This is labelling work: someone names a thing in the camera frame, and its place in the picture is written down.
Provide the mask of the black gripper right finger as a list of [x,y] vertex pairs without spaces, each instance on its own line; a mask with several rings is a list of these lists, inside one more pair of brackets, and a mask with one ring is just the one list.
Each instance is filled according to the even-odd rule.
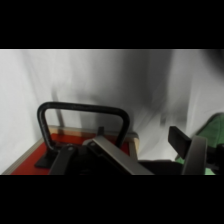
[[203,175],[206,167],[207,140],[200,136],[189,138],[176,126],[171,126],[168,142],[184,160],[182,175]]

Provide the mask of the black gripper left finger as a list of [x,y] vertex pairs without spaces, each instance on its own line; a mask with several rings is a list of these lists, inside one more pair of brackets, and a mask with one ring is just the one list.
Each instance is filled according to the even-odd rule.
[[102,134],[75,129],[50,128],[51,134],[76,137],[63,141],[50,168],[50,175],[152,175]]

